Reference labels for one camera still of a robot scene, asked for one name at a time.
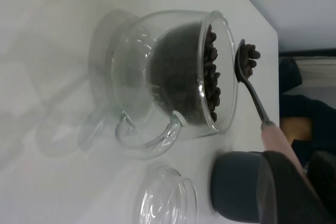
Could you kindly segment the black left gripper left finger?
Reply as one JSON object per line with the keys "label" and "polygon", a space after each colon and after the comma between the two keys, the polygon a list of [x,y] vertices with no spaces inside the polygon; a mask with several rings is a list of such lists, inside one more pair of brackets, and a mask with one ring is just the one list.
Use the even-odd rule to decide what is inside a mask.
{"label": "black left gripper left finger", "polygon": [[330,214],[285,155],[263,152],[263,223],[329,223]]}

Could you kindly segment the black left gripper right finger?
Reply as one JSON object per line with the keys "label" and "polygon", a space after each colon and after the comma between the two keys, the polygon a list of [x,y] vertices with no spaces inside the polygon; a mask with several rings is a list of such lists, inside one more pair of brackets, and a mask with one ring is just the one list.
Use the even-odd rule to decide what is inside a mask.
{"label": "black left gripper right finger", "polygon": [[335,155],[325,151],[314,152],[307,175],[321,200],[335,203]]}

